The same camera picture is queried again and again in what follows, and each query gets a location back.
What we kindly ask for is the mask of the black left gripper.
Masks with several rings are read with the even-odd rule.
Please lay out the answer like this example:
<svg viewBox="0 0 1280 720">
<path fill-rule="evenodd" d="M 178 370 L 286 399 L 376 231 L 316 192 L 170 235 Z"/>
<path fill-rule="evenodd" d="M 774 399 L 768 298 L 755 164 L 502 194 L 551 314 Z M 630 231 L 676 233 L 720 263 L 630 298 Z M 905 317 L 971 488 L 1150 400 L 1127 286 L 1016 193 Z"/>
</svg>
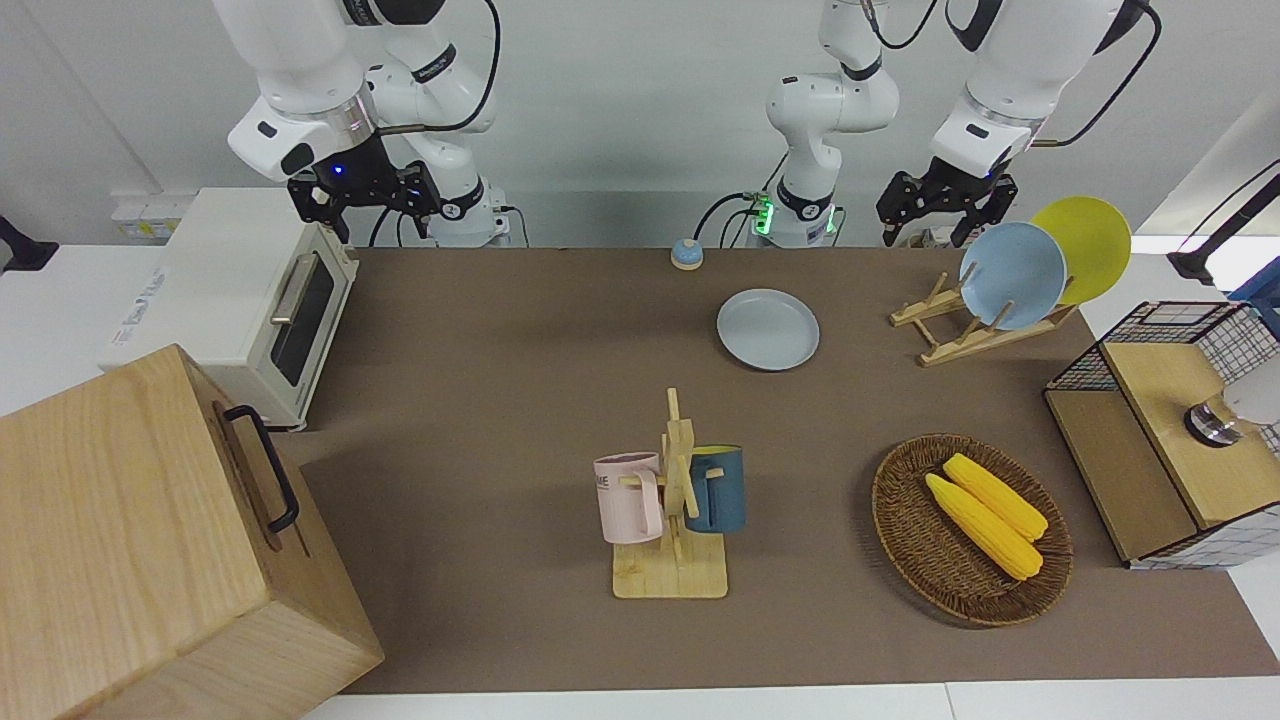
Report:
<svg viewBox="0 0 1280 720">
<path fill-rule="evenodd" d="M 950 234 L 951 245 L 960 249 L 975 231 L 998 224 L 1012 205 L 1019 188 L 1007 168 L 1005 161 L 984 176 L 973 176 L 934 156 L 919 176 L 895 174 L 877 200 L 883 246 L 893 247 L 927 208 L 968 208 Z"/>
</svg>

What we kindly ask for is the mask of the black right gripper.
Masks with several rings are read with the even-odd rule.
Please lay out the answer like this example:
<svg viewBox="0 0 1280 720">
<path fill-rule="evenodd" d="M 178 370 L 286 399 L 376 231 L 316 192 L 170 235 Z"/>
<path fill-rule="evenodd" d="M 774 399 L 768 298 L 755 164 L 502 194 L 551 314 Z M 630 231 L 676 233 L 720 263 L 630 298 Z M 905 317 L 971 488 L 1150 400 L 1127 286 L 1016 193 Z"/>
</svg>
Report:
<svg viewBox="0 0 1280 720">
<path fill-rule="evenodd" d="M 442 195 L 422 160 L 394 167 L 384 140 L 374 135 L 352 149 L 319 159 L 289 178 L 288 192 L 303 223 L 326 227 L 349 242 L 343 218 L 348 206 L 399 208 L 420 240 L 429 240 L 430 219 L 442 213 Z"/>
</svg>

